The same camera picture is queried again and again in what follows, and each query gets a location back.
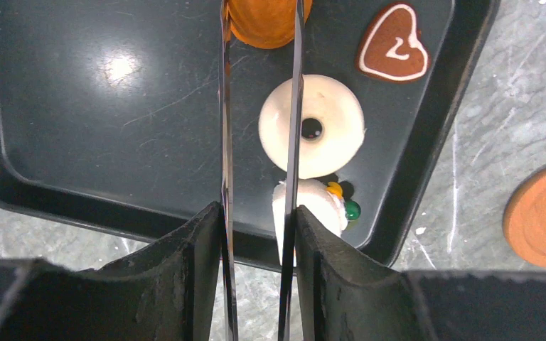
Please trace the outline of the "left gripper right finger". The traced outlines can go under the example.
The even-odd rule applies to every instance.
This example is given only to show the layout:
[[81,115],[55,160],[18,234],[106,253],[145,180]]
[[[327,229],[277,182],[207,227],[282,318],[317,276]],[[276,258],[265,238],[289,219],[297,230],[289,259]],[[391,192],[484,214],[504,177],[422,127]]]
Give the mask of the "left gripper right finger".
[[296,219],[305,340],[546,340],[546,272],[399,272]]

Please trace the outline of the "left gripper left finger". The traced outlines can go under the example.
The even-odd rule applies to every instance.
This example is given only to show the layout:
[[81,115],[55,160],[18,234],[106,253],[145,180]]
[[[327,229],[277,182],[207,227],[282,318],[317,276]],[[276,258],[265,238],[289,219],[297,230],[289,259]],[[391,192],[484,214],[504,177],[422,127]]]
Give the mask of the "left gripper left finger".
[[222,208],[100,269],[0,259],[0,340],[207,340]]

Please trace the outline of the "metal food tongs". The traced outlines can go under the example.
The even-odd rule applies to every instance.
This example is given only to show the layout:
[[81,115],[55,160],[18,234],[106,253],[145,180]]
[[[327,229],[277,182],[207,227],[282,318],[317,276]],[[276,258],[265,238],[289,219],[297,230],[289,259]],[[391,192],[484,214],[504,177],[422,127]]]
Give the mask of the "metal food tongs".
[[[279,297],[278,339],[288,340],[290,334],[291,290],[294,275],[294,247],[297,228],[297,193],[299,182],[299,146],[301,141],[302,104],[304,95],[304,2],[297,1],[294,18],[294,59],[291,79],[291,114],[288,142],[287,180],[284,211],[284,238],[282,247],[282,278]],[[233,254],[233,166],[232,115],[230,105],[230,36],[231,17],[229,2],[220,5],[220,62],[218,101],[221,122],[221,204],[223,232],[221,255],[225,289],[225,339],[238,339],[237,294]]]

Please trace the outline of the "white glazed donut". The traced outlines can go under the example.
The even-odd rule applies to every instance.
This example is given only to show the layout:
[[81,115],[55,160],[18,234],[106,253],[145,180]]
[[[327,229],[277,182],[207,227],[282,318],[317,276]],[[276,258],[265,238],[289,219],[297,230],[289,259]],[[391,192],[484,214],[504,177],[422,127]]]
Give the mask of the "white glazed donut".
[[[269,159],[287,170],[292,81],[276,87],[259,115],[259,138]],[[355,94],[343,83],[325,75],[304,75],[302,121],[321,125],[317,137],[301,137],[299,177],[319,178],[344,167],[365,138],[363,110]]]

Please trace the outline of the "brown heart cookie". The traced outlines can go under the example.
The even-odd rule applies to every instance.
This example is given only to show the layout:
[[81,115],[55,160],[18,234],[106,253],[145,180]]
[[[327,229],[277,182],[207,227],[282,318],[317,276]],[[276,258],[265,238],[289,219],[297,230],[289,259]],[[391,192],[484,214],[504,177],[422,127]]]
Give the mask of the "brown heart cookie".
[[405,2],[385,7],[368,26],[355,57],[361,73],[379,80],[403,83],[423,77],[430,56],[419,39],[417,15]]

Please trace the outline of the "orange round bun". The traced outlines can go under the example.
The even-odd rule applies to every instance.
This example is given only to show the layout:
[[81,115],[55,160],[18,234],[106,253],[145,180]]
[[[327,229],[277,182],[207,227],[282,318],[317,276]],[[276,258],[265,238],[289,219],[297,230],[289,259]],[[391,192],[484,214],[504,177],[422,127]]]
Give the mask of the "orange round bun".
[[295,39],[295,1],[224,1],[222,15],[230,20],[229,29],[223,31],[226,43],[234,36],[252,47],[271,50]]

